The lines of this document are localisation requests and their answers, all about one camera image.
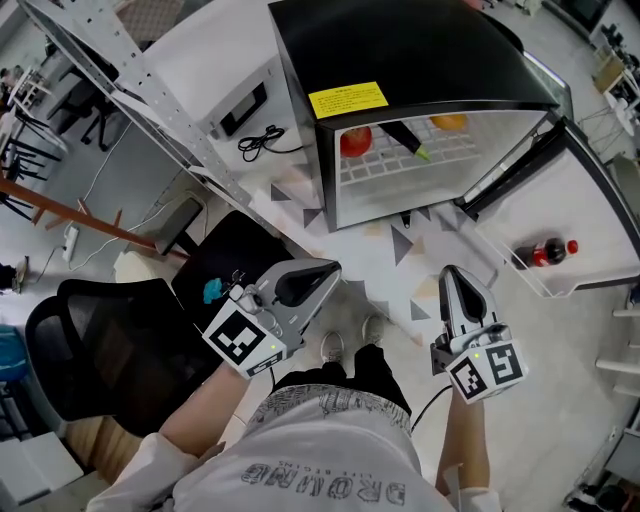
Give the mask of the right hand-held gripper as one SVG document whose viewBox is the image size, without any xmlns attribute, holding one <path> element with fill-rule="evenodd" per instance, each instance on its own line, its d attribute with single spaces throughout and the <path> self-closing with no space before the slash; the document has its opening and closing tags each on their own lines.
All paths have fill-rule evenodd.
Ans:
<svg viewBox="0 0 640 512">
<path fill-rule="evenodd" d="M 528 368 L 520 344 L 490 290 L 455 265 L 442 269 L 438 286 L 443 332 L 430 345 L 432 373 L 447 374 L 467 404 L 523 381 Z"/>
</svg>

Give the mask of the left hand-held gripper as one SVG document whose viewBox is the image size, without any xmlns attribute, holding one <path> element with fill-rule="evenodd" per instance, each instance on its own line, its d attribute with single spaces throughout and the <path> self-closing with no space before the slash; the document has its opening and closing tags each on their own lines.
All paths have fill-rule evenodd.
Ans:
<svg viewBox="0 0 640 512">
<path fill-rule="evenodd" d="M 251 379 L 304 346 L 303 333 L 341 274 L 334 260 L 281 261 L 255 284 L 235 286 L 203 339 L 242 377 Z"/>
</svg>

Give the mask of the red apple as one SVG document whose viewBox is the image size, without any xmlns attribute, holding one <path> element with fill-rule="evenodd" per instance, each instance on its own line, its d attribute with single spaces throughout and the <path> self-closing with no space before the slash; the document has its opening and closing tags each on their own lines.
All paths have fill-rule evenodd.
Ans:
<svg viewBox="0 0 640 512">
<path fill-rule="evenodd" d="M 357 158 L 365 154 L 372 144 L 372 131 L 368 126 L 346 130 L 340 136 L 340 154 L 344 158 Z"/>
</svg>

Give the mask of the black mini fridge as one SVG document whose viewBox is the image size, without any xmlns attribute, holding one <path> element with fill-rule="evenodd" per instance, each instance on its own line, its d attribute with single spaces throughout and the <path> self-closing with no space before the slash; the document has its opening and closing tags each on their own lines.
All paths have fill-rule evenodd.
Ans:
<svg viewBox="0 0 640 512">
<path fill-rule="evenodd" d="M 640 279 L 640 221 L 506 27 L 465 0 L 280 0 L 269 14 L 330 231 L 450 204 L 544 297 Z M 467 127 L 430 121 L 447 114 Z M 378 126 L 392 121 L 429 161 Z M 340 136 L 364 126 L 369 150 L 342 157 Z M 554 237 L 578 253 L 511 262 Z"/>
</svg>

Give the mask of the person's left forearm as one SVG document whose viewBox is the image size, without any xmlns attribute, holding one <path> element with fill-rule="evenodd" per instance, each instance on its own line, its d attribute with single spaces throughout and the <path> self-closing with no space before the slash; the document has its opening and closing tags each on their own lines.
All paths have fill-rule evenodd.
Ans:
<svg viewBox="0 0 640 512">
<path fill-rule="evenodd" d="M 223 362 L 159 433 L 183 453 L 201 457 L 218 444 L 248 387 L 249 381 Z"/>
</svg>

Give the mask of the person's right forearm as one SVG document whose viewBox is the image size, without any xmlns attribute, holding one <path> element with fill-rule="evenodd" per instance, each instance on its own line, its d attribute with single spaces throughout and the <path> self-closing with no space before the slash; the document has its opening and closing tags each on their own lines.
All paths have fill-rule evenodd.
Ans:
<svg viewBox="0 0 640 512">
<path fill-rule="evenodd" d="M 458 470 L 460 489 L 490 486 L 484 404 L 467 404 L 456 390 L 452 393 L 435 484 L 443 495 L 451 493 L 445 480 L 450 468 Z"/>
</svg>

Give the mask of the triangle patterned white mat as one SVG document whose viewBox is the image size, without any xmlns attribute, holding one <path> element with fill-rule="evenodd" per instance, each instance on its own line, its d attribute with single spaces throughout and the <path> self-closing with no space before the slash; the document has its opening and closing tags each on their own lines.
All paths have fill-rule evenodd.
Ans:
<svg viewBox="0 0 640 512">
<path fill-rule="evenodd" d="M 254 212 L 314 257 L 342 266 L 342 277 L 419 346 L 442 331 L 438 276 L 457 265 L 493 286 L 502 259 L 458 208 L 413 210 L 330 232 L 320 199 L 302 168 L 266 168 L 240 181 Z"/>
</svg>

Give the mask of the person's black trousers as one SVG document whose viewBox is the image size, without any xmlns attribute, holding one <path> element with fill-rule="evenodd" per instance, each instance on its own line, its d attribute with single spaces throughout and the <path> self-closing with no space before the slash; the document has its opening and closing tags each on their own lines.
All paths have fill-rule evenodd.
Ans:
<svg viewBox="0 0 640 512">
<path fill-rule="evenodd" d="M 387 364 L 381 347 L 368 344 L 359 349 L 354 357 L 354 376 L 348 378 L 340 363 L 326 362 L 321 367 L 306 371 L 294 371 L 275 384 L 272 392 L 290 386 L 332 385 L 367 392 L 401 407 L 412 414 L 393 372 Z"/>
</svg>

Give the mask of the dark gray box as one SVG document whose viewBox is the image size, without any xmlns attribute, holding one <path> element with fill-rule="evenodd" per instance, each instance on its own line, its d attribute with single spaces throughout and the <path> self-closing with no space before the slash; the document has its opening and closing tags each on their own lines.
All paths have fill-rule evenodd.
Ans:
<svg viewBox="0 0 640 512">
<path fill-rule="evenodd" d="M 203 211 L 203 206 L 193 197 L 184 200 L 166 219 L 154 235 L 156 252 L 167 256 L 175 246 L 191 255 L 198 244 L 187 233 L 187 229 Z"/>
</svg>

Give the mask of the white side rack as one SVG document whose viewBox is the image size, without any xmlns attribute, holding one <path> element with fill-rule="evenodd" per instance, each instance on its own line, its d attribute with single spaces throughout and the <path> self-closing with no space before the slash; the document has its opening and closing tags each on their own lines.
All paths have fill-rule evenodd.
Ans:
<svg viewBox="0 0 640 512">
<path fill-rule="evenodd" d="M 614 309 L 612 311 L 612 316 L 614 318 L 640 318 L 640 306 L 632 307 L 631 309 Z M 595 366 L 598 369 L 605 371 L 640 376 L 640 363 L 632 364 L 598 358 L 595 361 Z M 617 394 L 640 399 L 640 388 L 635 389 L 629 386 L 616 384 L 613 387 L 613 391 Z"/>
</svg>

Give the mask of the beige round stool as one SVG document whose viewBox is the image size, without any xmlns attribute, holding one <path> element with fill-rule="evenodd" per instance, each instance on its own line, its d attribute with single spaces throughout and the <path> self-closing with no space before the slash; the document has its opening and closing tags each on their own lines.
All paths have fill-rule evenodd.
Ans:
<svg viewBox="0 0 640 512">
<path fill-rule="evenodd" d="M 116 283 L 131 283 L 153 279 L 163 279 L 167 283 L 175 277 L 177 271 L 170 264 L 129 251 L 121 252 L 114 263 Z"/>
</svg>

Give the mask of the person's white printed shirt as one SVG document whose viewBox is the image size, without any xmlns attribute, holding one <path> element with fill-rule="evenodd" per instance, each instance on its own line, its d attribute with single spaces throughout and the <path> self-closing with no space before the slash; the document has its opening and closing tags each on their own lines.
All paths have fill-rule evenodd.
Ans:
<svg viewBox="0 0 640 512">
<path fill-rule="evenodd" d="M 501 512 L 487 487 L 443 495 L 427 482 L 409 427 L 403 409 L 369 393 L 286 387 L 205 461 L 148 435 L 87 512 Z"/>
</svg>

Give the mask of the black mesh office chair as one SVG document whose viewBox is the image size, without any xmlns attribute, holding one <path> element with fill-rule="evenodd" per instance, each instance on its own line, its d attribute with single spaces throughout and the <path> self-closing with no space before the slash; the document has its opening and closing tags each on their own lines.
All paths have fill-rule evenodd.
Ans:
<svg viewBox="0 0 640 512">
<path fill-rule="evenodd" d="M 218 368 L 162 279 L 63 281 L 25 325 L 31 366 L 66 422 L 109 416 L 144 437 Z"/>
</svg>

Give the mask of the wooden coat rack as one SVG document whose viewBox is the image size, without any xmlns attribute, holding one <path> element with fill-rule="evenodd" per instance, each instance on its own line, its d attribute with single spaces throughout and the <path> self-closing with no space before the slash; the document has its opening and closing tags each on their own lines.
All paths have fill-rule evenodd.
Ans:
<svg viewBox="0 0 640 512">
<path fill-rule="evenodd" d="M 55 217 L 55 219 L 50 223 L 49 229 L 53 229 L 55 226 L 67 222 L 76 223 L 102 232 L 116 240 L 124 240 L 131 244 L 159 253 L 153 238 L 137 233 L 137 230 L 141 225 L 138 227 L 124 229 L 119 224 L 120 217 L 117 217 L 113 222 L 103 221 L 95 217 L 88 209 L 86 209 L 85 203 L 82 200 L 78 201 L 79 207 L 77 209 L 73 209 L 63 203 L 19 185 L 5 177 L 0 177 L 0 195 L 6 195 L 7 199 L 14 199 L 32 207 L 34 209 L 34 213 L 31 216 L 28 216 L 20 209 L 18 209 L 17 212 L 29 220 L 34 226 L 39 223 L 45 213 L 50 213 Z"/>
</svg>

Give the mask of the white box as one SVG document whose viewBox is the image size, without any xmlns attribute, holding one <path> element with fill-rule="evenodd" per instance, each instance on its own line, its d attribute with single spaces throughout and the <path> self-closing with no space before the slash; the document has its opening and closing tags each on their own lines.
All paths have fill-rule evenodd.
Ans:
<svg viewBox="0 0 640 512">
<path fill-rule="evenodd" d="M 54 432 L 24 441 L 0 442 L 0 508 L 3 510 L 12 510 L 83 476 L 84 470 Z"/>
</svg>

